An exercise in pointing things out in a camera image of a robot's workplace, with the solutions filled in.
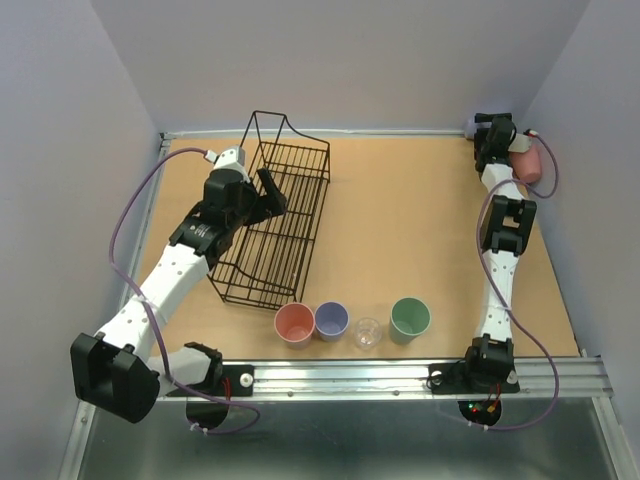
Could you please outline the large purple cup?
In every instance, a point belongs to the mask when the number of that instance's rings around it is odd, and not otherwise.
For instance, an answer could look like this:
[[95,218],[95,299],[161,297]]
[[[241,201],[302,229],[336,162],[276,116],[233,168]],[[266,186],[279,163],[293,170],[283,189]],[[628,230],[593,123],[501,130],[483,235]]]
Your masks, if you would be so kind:
[[465,124],[465,128],[464,128],[465,139],[473,141],[478,131],[478,128],[479,128],[479,124],[476,121],[475,116],[471,116]]

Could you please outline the pink cup back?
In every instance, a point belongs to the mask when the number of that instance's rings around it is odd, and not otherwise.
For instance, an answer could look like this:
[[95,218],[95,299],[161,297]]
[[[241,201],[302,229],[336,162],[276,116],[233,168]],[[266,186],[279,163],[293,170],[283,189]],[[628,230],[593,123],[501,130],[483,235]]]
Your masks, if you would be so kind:
[[532,145],[524,153],[511,153],[510,160],[514,174],[519,180],[533,184],[541,179],[542,165],[536,145]]

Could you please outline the black wire dish rack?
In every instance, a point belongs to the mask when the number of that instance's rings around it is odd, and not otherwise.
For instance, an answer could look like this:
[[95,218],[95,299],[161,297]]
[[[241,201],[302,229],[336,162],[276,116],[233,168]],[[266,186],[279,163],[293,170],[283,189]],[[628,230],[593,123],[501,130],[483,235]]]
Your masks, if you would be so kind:
[[260,194],[257,170],[269,170],[287,212],[242,228],[209,275],[225,303],[277,310],[300,302],[331,180],[330,143],[293,127],[284,113],[256,110],[240,142]]

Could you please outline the green cup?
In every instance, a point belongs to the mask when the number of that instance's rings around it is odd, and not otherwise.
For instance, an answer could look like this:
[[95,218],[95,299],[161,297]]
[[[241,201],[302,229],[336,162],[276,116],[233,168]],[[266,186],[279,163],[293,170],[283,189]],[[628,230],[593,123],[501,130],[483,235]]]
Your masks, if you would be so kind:
[[390,339],[395,344],[407,345],[423,335],[431,323],[431,311],[422,300],[414,297],[401,298],[391,309]]

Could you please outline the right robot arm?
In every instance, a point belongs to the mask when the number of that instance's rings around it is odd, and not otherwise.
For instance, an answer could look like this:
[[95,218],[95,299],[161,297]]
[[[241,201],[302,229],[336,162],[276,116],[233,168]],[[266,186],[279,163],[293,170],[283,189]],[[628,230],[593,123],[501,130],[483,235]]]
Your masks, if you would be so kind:
[[476,227],[476,248],[486,283],[480,322],[465,353],[464,378],[471,389],[484,392],[507,383],[515,371],[513,284],[537,205],[516,183],[510,147],[521,135],[512,115],[477,113],[471,131],[475,170],[487,189]]

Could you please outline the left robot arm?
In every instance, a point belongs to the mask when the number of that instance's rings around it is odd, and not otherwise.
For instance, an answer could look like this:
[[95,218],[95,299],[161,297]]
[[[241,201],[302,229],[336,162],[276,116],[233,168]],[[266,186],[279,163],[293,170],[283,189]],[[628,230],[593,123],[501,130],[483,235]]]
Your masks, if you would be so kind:
[[158,264],[133,296],[95,334],[80,334],[70,348],[76,396],[131,423],[141,421],[157,398],[183,389],[209,398],[229,391],[221,353],[189,342],[173,353],[164,349],[162,329],[188,293],[230,249],[235,233],[280,216],[287,199],[266,168],[262,187],[233,168],[216,168],[196,203],[171,235]]

